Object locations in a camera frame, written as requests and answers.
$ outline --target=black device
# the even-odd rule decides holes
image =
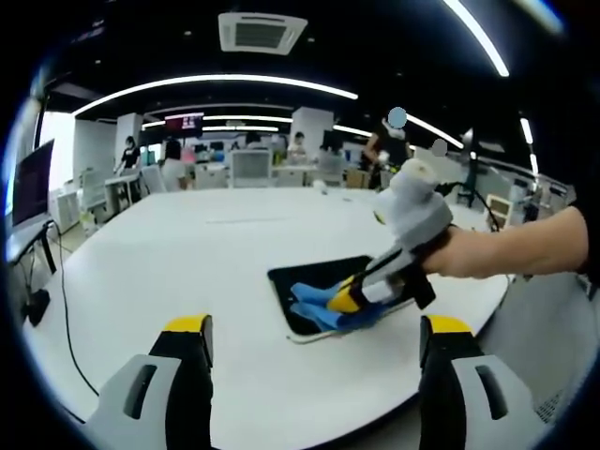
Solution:
[[[223,141],[212,141],[210,142],[210,148],[211,150],[224,150],[225,149],[225,144],[223,143]]]
[[[54,139],[23,159],[15,170],[12,191],[12,225],[48,212],[48,185]]]
[[[201,115],[193,117],[177,117],[165,120],[165,132],[169,138],[193,138],[203,135],[203,118]]]
[[[313,336],[321,333],[321,330],[313,321],[294,314],[290,310],[292,304],[296,301],[291,291],[295,283],[306,283],[320,289],[331,288],[339,283],[341,279],[364,270],[371,260],[372,258],[369,256],[356,256],[344,260],[281,267],[267,272],[290,329],[300,336]]]
[[[321,149],[327,151],[337,151],[343,147],[344,141],[342,140],[339,133],[335,131],[326,130],[322,135]]]

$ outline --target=computer monitor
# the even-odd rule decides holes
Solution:
[[[12,191],[12,226],[48,214],[48,185],[54,140],[17,164]]]
[[[223,141],[212,141],[210,142],[210,148],[212,150],[223,150],[225,148],[225,144]]]
[[[335,131],[326,130],[322,135],[321,149],[328,151],[340,150],[344,145],[341,136]]]

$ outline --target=white table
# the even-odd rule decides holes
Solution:
[[[214,317],[213,445],[223,450],[297,450],[369,424],[411,398],[420,380],[415,305],[376,326],[307,345],[288,325],[269,269],[357,255],[393,242],[372,215],[373,193],[311,188],[221,189],[151,195],[86,241],[65,264],[74,352],[96,387],[169,320]],[[482,215],[453,206],[463,227]],[[479,332],[500,304],[507,277],[430,277],[427,312],[459,317]],[[27,340],[59,399],[83,419],[98,399],[71,363],[60,276]]]

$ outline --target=chair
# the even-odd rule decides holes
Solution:
[[[218,189],[227,187],[227,171],[207,168],[201,164],[196,165],[196,189]]]
[[[301,188],[304,185],[304,172],[293,167],[277,171],[277,185],[280,188]]]
[[[234,150],[231,157],[232,188],[268,188],[273,152],[268,149]]]
[[[142,184],[148,189],[148,194],[166,192],[165,182],[158,165],[142,167]]]
[[[323,180],[327,186],[340,187],[344,183],[345,168],[346,160],[341,153],[335,155],[321,151],[313,179]]]
[[[104,181],[106,177],[94,169],[85,170],[82,175],[82,198],[80,207],[83,211],[90,211],[106,202]]]

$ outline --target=monitor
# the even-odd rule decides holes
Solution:
[[[335,131],[326,130],[322,135],[322,145],[321,149],[323,150],[339,150],[343,146],[343,140],[339,133]]]
[[[17,164],[12,191],[12,226],[48,213],[48,185],[54,140]]]
[[[223,144],[223,141],[212,141],[210,142],[210,148],[212,150],[223,150],[225,145]]]
[[[199,138],[203,135],[203,118],[201,115],[175,117],[165,120],[165,132],[171,138]]]

